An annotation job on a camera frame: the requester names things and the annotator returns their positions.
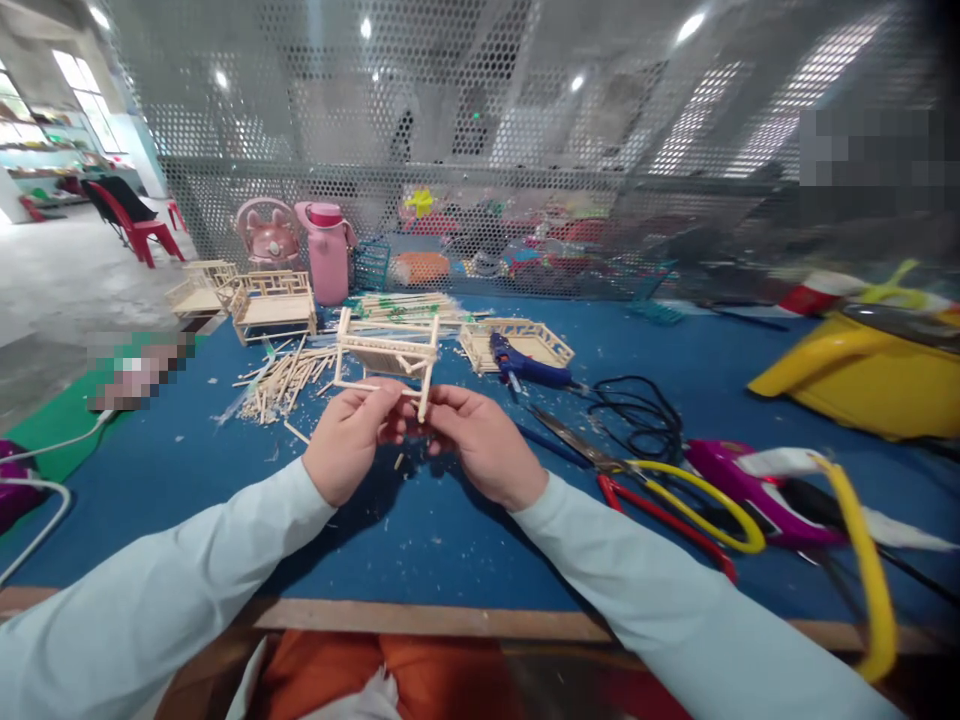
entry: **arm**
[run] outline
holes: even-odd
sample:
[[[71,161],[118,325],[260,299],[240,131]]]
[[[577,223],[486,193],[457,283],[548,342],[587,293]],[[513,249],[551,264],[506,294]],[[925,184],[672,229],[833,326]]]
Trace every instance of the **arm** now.
[[[666,538],[548,475],[500,407],[436,386],[427,414],[471,482],[503,505],[620,641],[695,717],[892,718],[852,669]]]
[[[387,381],[374,393],[341,393],[302,459],[140,538],[0,626],[4,717],[132,716],[230,624],[280,560],[316,537],[370,469],[378,442],[402,439],[401,388]]]

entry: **orange pants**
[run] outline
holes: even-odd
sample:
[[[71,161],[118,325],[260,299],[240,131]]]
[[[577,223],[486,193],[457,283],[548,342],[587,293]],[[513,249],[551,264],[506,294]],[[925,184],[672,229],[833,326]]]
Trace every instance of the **orange pants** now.
[[[523,717],[492,640],[288,630],[265,668],[255,718],[296,720],[360,692],[381,665],[397,681],[404,720]]]

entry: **pink water bottle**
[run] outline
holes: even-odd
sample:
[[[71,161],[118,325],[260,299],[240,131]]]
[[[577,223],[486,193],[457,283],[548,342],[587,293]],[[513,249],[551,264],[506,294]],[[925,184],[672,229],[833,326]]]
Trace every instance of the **pink water bottle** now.
[[[347,245],[355,247],[357,236],[339,205],[304,202],[293,208],[307,229],[313,295],[321,305],[340,305],[350,294]]]

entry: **miniature wooden bench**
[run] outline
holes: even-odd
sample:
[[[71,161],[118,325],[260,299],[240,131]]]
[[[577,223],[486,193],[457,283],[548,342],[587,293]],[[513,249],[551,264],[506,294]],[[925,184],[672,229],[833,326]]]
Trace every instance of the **miniature wooden bench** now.
[[[301,330],[261,335],[274,339],[293,335],[317,334],[317,311],[305,272],[273,270],[238,275],[228,292],[226,286],[217,295],[233,316],[233,327],[244,345],[253,328],[277,325],[304,325]]]

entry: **pixelated blur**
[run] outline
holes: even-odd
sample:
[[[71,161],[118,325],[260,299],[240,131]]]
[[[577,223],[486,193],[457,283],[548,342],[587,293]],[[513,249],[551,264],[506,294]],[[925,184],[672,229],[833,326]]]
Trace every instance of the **pixelated blur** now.
[[[87,409],[139,410],[160,386],[176,382],[196,348],[194,333],[95,333],[88,368],[97,376],[97,393]]]

